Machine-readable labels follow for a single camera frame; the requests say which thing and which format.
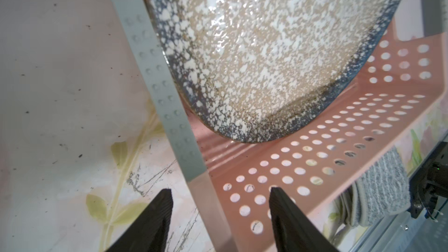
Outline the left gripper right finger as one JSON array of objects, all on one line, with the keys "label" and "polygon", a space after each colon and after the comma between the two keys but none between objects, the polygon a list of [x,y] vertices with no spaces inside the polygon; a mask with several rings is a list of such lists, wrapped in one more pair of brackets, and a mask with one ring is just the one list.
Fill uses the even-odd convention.
[{"label": "left gripper right finger", "polygon": [[337,252],[280,187],[269,195],[269,209],[279,252]]}]

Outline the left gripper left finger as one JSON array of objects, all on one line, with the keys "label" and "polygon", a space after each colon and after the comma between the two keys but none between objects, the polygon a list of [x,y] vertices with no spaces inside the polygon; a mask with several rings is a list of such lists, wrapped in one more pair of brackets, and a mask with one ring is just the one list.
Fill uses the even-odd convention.
[{"label": "left gripper left finger", "polygon": [[163,189],[107,252],[164,252],[172,210],[172,191]]}]

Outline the grey wiping cloth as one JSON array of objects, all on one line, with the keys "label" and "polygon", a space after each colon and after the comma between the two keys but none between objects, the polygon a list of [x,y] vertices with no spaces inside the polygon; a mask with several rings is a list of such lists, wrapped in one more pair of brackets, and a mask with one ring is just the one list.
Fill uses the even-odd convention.
[{"label": "grey wiping cloth", "polygon": [[402,158],[393,147],[341,195],[341,219],[350,227],[368,227],[411,205],[410,183]]}]

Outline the speckled grey plate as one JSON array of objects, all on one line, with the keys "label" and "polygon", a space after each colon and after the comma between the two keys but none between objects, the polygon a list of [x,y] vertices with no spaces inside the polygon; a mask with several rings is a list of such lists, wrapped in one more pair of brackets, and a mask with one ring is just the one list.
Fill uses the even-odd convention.
[{"label": "speckled grey plate", "polygon": [[144,0],[177,89],[242,143],[319,116],[356,77],[401,0]]}]

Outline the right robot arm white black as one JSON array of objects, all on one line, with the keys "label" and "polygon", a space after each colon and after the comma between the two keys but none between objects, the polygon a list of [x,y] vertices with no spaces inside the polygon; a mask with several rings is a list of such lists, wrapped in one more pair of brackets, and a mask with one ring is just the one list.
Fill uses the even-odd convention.
[{"label": "right robot arm white black", "polygon": [[417,219],[422,211],[430,218],[440,197],[448,197],[448,143],[440,142],[409,182],[411,206],[408,212]]}]

